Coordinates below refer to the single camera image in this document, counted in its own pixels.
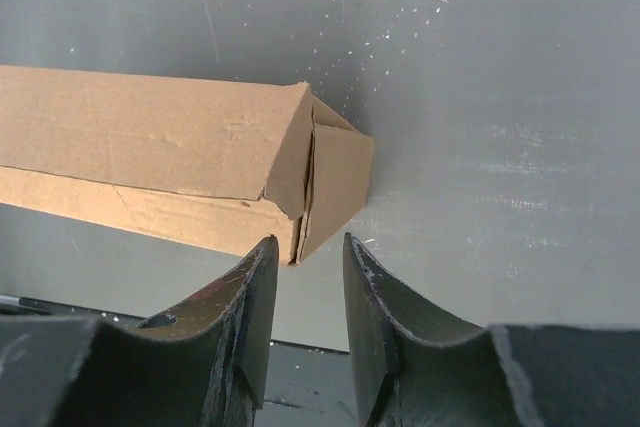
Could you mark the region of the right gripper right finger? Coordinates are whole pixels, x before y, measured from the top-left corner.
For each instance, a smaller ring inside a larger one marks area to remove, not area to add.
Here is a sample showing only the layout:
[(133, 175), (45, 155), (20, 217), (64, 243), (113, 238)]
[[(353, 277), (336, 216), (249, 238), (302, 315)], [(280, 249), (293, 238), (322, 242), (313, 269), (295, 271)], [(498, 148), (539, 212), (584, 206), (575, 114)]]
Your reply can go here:
[(639, 331), (492, 324), (442, 309), (343, 242), (347, 331), (363, 426), (635, 426)]

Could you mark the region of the brown cardboard box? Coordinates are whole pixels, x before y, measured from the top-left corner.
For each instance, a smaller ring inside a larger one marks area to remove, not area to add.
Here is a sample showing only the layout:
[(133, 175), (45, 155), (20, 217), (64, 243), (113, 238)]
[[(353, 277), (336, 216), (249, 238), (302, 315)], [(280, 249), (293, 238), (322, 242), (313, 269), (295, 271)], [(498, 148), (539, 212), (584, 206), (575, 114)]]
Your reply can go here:
[(365, 205), (371, 137), (306, 83), (5, 65), (3, 203), (296, 265)]

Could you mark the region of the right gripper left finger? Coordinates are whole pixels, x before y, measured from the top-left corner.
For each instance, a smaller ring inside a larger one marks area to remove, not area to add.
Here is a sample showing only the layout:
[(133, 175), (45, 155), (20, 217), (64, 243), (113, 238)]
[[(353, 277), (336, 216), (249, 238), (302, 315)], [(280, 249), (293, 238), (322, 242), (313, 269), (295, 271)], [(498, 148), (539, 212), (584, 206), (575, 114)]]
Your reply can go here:
[(1, 299), (5, 426), (250, 426), (262, 407), (279, 263), (273, 236), (147, 318)]

